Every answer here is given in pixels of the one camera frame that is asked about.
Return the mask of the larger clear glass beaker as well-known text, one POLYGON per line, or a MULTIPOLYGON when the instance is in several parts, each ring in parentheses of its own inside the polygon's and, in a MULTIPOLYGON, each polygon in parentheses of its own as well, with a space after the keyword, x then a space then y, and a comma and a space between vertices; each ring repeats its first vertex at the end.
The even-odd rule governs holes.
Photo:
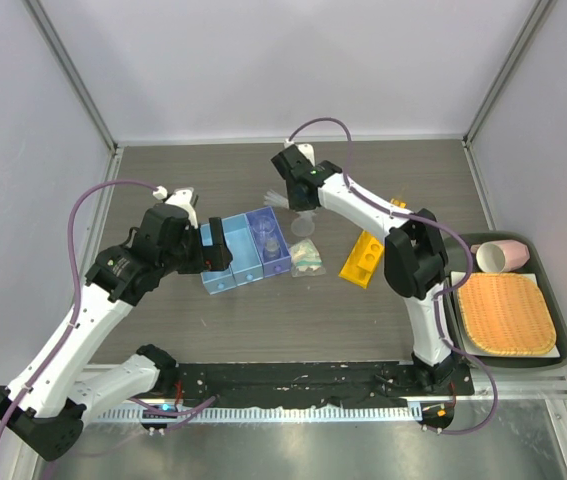
POLYGON ((255 237, 265 241, 275 232, 276 222, 267 215, 259 215, 252 218, 251 228, 255 237))

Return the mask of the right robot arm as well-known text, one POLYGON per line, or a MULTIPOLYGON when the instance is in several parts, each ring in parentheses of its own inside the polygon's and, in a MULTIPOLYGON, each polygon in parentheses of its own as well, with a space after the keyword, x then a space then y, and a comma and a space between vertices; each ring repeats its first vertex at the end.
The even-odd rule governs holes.
POLYGON ((289 207, 323 208, 351 221, 384 245, 384 277, 406 304, 412 334, 414 380, 435 395, 446 388, 455 368, 454 354, 439 297, 448 262, 436 217, 396 207, 351 180, 330 161, 312 163, 297 145, 271 162, 284 180, 289 207))

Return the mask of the small clear glass beaker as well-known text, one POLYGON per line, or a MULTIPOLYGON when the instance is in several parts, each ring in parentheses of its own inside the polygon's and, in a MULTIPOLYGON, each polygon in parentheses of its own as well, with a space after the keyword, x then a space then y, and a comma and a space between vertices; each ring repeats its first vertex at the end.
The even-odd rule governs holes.
POLYGON ((262 248, 263 259, 265 262, 271 262, 281 257, 281 246, 275 236, 265 240, 262 248))

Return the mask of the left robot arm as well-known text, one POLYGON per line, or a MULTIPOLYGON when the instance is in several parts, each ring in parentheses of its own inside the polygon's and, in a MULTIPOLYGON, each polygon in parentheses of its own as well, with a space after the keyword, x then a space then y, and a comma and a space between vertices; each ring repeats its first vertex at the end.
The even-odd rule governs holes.
POLYGON ((148 209, 125 243, 101 251, 79 298, 44 348, 9 385, 0 385, 0 421, 48 462, 66 454, 84 427, 141 393, 168 397, 178 381, 177 362, 152 345, 124 363, 81 382, 79 374, 98 347, 143 296, 176 272, 224 271, 232 261, 222 221, 209 220, 210 244, 182 207, 148 209))

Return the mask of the plastic bag with gloves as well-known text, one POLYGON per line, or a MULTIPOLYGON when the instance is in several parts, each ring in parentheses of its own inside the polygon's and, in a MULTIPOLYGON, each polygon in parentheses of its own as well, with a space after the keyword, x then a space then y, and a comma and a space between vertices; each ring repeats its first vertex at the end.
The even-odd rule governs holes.
POLYGON ((303 239, 289 248, 291 255, 292 267, 291 275, 295 278, 305 276, 320 276, 325 274, 320 253, 309 239, 303 239))

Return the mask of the blue three-compartment organizer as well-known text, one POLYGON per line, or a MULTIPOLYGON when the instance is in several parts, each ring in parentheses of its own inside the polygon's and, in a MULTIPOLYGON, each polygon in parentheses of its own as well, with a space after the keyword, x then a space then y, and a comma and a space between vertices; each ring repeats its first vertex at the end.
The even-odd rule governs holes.
POLYGON ((291 255, 272 207, 263 207, 223 218, 222 224, 233 260, 225 271, 201 274, 202 284, 210 295, 282 275, 291 270, 291 255), (275 236, 280 243, 281 257, 271 262, 265 262, 263 259, 262 248, 265 241, 257 239, 252 232, 252 218, 259 215, 267 215, 276 222, 272 236, 275 236))

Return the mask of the clear plastic pipettes bundle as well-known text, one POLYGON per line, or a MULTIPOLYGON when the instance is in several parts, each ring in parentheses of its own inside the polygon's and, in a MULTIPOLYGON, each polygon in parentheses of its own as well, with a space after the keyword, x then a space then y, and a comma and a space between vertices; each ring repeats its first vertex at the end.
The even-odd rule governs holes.
POLYGON ((290 209, 288 199, 273 190, 268 190, 264 195, 264 205, 272 208, 290 209))

